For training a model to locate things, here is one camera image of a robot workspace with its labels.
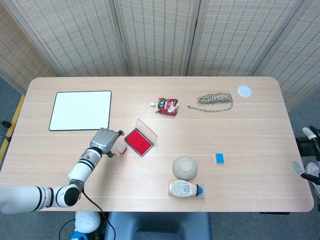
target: woven folding screen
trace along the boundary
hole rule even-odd
[[[64,76],[125,76],[107,0],[12,0]]]
[[[52,67],[0,4],[0,72],[23,94],[37,77],[54,77]]]
[[[286,107],[320,89],[320,2],[301,6],[257,69],[280,84]]]
[[[132,75],[185,75],[199,1],[117,2]]]
[[[190,75],[251,76],[297,0],[208,0]]]

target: twisted rope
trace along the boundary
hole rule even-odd
[[[187,106],[187,107],[190,108],[190,109],[195,109],[195,110],[199,110],[199,111],[203,111],[203,112],[216,113],[216,112],[228,111],[234,105],[234,101],[233,101],[232,96],[231,96],[230,93],[219,92],[219,93],[216,93],[216,94],[207,94],[207,95],[198,97],[197,100],[198,100],[198,103],[200,103],[200,104],[215,104],[215,103],[227,103],[227,102],[230,102],[231,105],[228,108],[219,109],[219,110],[207,110],[207,109],[202,109],[202,108],[198,108],[198,107],[194,107],[194,106]]]

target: black wire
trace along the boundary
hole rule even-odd
[[[95,206],[100,210],[100,212],[101,212],[102,217],[104,218],[104,220],[107,220],[108,224],[110,225],[110,227],[111,227],[112,230],[113,230],[113,233],[114,233],[114,235],[113,235],[113,240],[115,240],[115,239],[116,239],[116,230],[115,230],[114,226],[112,226],[112,224],[110,223],[109,219],[106,218],[105,213],[104,213],[104,211],[102,210],[102,208],[99,207],[98,204],[96,204],[94,201],[92,201],[92,200],[90,199],[90,197],[87,196],[87,194],[85,193],[85,190],[84,190],[84,189],[82,189],[82,192],[83,192],[83,195],[89,200],[89,202],[91,202],[93,205],[95,205]]]
[[[74,221],[74,220],[75,219],[71,219],[71,220],[67,221],[65,224],[63,224],[63,226],[60,228],[60,231],[59,231],[59,240],[61,240],[60,235],[61,235],[62,229],[65,227],[65,225],[67,225],[68,223],[70,223],[71,221]]]

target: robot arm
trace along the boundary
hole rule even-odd
[[[68,174],[69,185],[57,187],[4,186],[0,185],[0,212],[15,214],[33,212],[45,207],[68,208],[75,205],[84,189],[85,182],[106,154],[114,156],[111,148],[123,131],[100,128],[79,161]]]

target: blue sponge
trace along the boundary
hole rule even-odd
[[[224,154],[223,153],[216,153],[215,154],[215,162],[216,162],[216,164],[224,164],[225,163]]]

